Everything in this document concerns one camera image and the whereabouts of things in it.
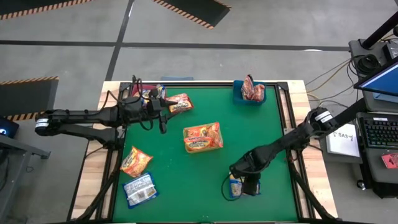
orange noodle package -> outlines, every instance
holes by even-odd
[[[138,177],[147,167],[148,162],[152,158],[153,156],[148,156],[133,146],[131,148],[130,154],[123,160],[120,169],[132,177]]]
[[[189,153],[203,152],[223,147],[219,122],[185,128],[185,149]]]
[[[193,109],[192,101],[186,93],[171,96],[167,100],[177,102],[176,105],[169,106],[169,110],[173,114]]]

desk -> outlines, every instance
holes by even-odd
[[[295,122],[297,124],[301,123],[304,118],[306,117],[308,111],[310,110],[310,105],[308,102],[307,94],[305,91],[304,82],[301,80],[294,80],[294,81],[281,81],[285,82],[285,85],[288,87],[288,95],[286,95],[286,91],[280,90],[281,95],[281,102],[283,106],[283,116],[286,121],[287,128],[291,128],[293,123],[290,120],[292,114],[289,114],[289,101],[291,101],[292,111],[294,112]],[[112,91],[114,95],[118,95],[119,87],[121,86],[122,82],[104,82],[103,89],[101,92],[101,98],[99,100],[98,108],[101,108],[106,92],[108,90]],[[213,82],[205,82],[205,81],[197,81],[197,82],[190,82],[190,83],[219,83],[218,81]],[[108,103],[106,106],[113,106],[116,102],[113,99],[108,99]],[[104,128],[102,125],[95,125],[95,128]],[[86,153],[90,153],[91,151],[100,147],[98,142],[89,142],[88,148]],[[70,209],[70,213],[68,218],[76,218],[79,217],[86,207],[91,203],[94,199],[95,195],[98,193],[101,183],[103,180],[103,173],[105,167],[105,161],[107,158],[106,150],[102,149],[95,154],[92,154],[89,158],[87,158],[83,164],[81,174],[79,176],[78,185],[76,186],[75,196],[72,200],[72,205]],[[112,152],[114,156],[111,159],[111,167],[116,161],[117,152]],[[309,186],[315,196],[319,199],[321,204],[331,213],[333,216],[337,217],[336,208],[333,201],[333,196],[331,194],[330,185],[325,169],[325,164],[323,162],[322,153],[318,150],[308,148],[303,152],[303,161],[305,164],[305,171],[307,173],[307,178],[309,182]],[[302,213],[304,217],[308,216],[307,204],[306,199],[301,192],[298,191],[300,195],[300,202],[302,207]],[[111,189],[108,191],[107,196],[104,199],[104,204],[101,208],[101,215],[96,212],[92,218],[106,218],[109,212],[109,206],[111,198]]]

wooden table frame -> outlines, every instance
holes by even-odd
[[[295,128],[297,124],[301,123],[306,117],[307,113],[310,111],[310,105],[307,98],[307,92],[305,90],[304,82],[302,80],[288,80],[288,81],[261,81],[266,83],[273,83],[279,87],[279,95],[277,94],[277,100],[282,108],[282,113],[280,112],[280,117],[282,120],[283,128],[288,131]],[[101,91],[101,97],[99,99],[98,109],[100,109],[106,98],[106,92],[109,90],[115,96],[120,97],[119,94],[122,93],[122,97],[127,95],[127,91],[122,91],[122,88],[129,86],[130,82],[104,82],[103,89]],[[161,82],[144,82],[144,84],[155,84],[161,83],[165,85],[189,85],[189,86],[215,86],[215,85],[225,85],[228,86],[232,81],[161,81]],[[106,106],[114,106],[116,100],[111,97],[108,98]],[[103,129],[104,126],[100,124],[95,124],[94,128]],[[311,141],[311,144],[319,146],[318,141]],[[88,143],[86,153],[90,153],[95,149],[101,147],[101,145],[96,141],[91,141]],[[118,152],[107,151],[106,149],[101,149],[98,152],[92,154],[90,157],[85,159],[82,163],[81,172],[76,184],[75,194],[72,199],[70,211],[68,213],[67,220],[79,217],[87,208],[87,206],[92,202],[96,194],[99,192],[102,184],[109,175],[109,168],[112,169],[117,160],[121,158],[118,157]],[[295,162],[296,169],[301,173],[303,179],[310,186],[311,191],[320,201],[320,203],[326,208],[326,210],[337,217],[337,212],[331,193],[325,164],[323,162],[322,152],[308,147],[303,151],[302,155],[299,155],[299,160]],[[293,190],[297,195],[295,198],[297,214],[298,216],[307,217],[317,217],[318,213],[308,204],[308,200],[304,196],[301,188],[294,182]],[[102,219],[111,218],[113,214],[114,203],[114,192],[112,191],[113,186],[108,190],[103,203],[98,207],[97,211],[91,219]]]

yellow black hazard stripe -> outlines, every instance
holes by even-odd
[[[27,113],[27,114],[9,115],[9,116],[5,116],[5,118],[10,121],[23,121],[23,120],[27,120],[27,119],[35,119],[35,117],[37,115],[42,114],[42,113],[44,113],[44,111],[35,112],[35,113]]]
[[[43,7],[38,7],[38,8],[34,8],[34,9],[29,9],[29,10],[23,10],[23,11],[19,11],[19,12],[12,12],[9,14],[0,15],[0,20],[26,16],[29,14],[36,14],[39,12],[45,12],[45,11],[49,11],[49,10],[53,10],[53,9],[60,9],[62,7],[73,6],[76,4],[81,4],[81,3],[90,2],[90,1],[94,1],[94,0],[72,0],[72,1],[66,1],[66,2],[59,3],[59,4],[49,5],[49,6],[43,6]]]
[[[173,12],[176,12],[177,14],[180,14],[181,16],[183,16],[183,17],[185,17],[187,19],[192,20],[193,22],[196,22],[199,25],[202,25],[202,26],[206,27],[207,29],[214,29],[214,26],[212,26],[211,24],[209,24],[206,21],[203,21],[203,20],[197,18],[196,16],[193,16],[193,15],[187,13],[183,9],[179,9],[179,8],[177,8],[177,7],[171,5],[171,4],[169,4],[169,3],[167,3],[167,2],[165,2],[163,0],[153,0],[153,1],[155,3],[157,3],[157,4],[160,4],[161,6],[163,6],[165,8],[167,8],[167,9],[170,9]],[[214,1],[214,2],[217,2],[217,3],[219,3],[219,4],[223,5],[223,6],[226,6],[228,9],[231,9],[230,6],[227,6],[226,4],[223,4],[223,3],[219,2],[219,1]]]
[[[59,80],[59,77],[40,77],[40,78],[30,78],[26,80],[11,80],[0,82],[0,85],[10,85],[10,84],[21,84],[21,83],[29,83],[29,82],[41,82],[41,81],[49,81],[49,80]]]

black metal frame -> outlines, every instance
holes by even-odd
[[[159,81],[156,83],[160,83],[162,85],[169,86],[169,87],[210,87],[210,88],[211,87],[215,87],[215,88],[216,87],[232,87],[232,84],[233,84],[233,82],[190,82],[190,81],[185,81],[185,82],[162,82],[162,81]],[[153,82],[143,82],[143,84],[154,84],[154,83]],[[286,82],[279,82],[279,83],[275,82],[275,83],[268,83],[267,87],[272,87],[275,90],[277,106],[279,108],[278,112],[279,112],[282,134],[284,134],[284,129],[287,128],[287,125],[286,125],[284,108],[282,105],[280,90],[284,91],[284,95],[286,97],[287,112],[289,114],[291,126],[293,128],[296,128],[293,106],[292,106],[292,102],[290,99],[290,92],[289,92],[288,84]],[[127,91],[128,93],[131,91],[131,83],[130,82],[122,82],[120,84],[119,96],[118,96],[119,100],[123,97],[123,94],[125,93],[125,91]],[[121,151],[118,151],[117,158],[116,158],[118,161],[122,159],[122,154],[123,153]],[[297,156],[298,156],[298,164],[300,167],[300,175],[303,177],[305,183],[308,184],[307,173],[305,171],[303,157],[301,154],[297,154]],[[104,172],[103,172],[103,180],[102,180],[101,186],[104,184],[106,177],[109,175],[112,157],[113,157],[113,153],[111,153],[111,152],[107,153],[106,160],[105,160]],[[291,157],[292,157],[291,151],[287,151],[287,159],[290,159]],[[80,177],[81,177],[81,173],[83,171],[83,166],[84,166],[84,161],[81,165],[79,179],[76,183],[75,193],[72,198],[67,221],[71,220],[72,211],[73,211],[73,208],[75,205],[77,190],[78,190],[78,187],[80,184]],[[116,203],[116,193],[118,190],[117,183],[119,182],[119,172],[120,171],[118,170],[118,173],[116,175],[116,180],[111,189],[111,198],[110,198],[110,204],[109,204],[109,210],[108,210],[107,217],[102,218],[102,209],[103,209],[103,200],[102,200],[100,203],[100,206],[98,206],[98,208],[97,208],[95,219],[90,220],[90,223],[112,222],[113,213],[114,213],[114,204]],[[303,218],[303,211],[302,211],[302,206],[301,206],[301,201],[300,201],[299,189],[297,187],[297,183],[294,181],[294,179],[292,177],[292,170],[290,167],[289,167],[289,174],[290,174],[290,180],[291,180],[291,184],[292,184],[297,218]],[[313,212],[313,207],[310,205],[308,199],[307,199],[307,208],[308,208],[310,218],[315,218],[315,214]]]

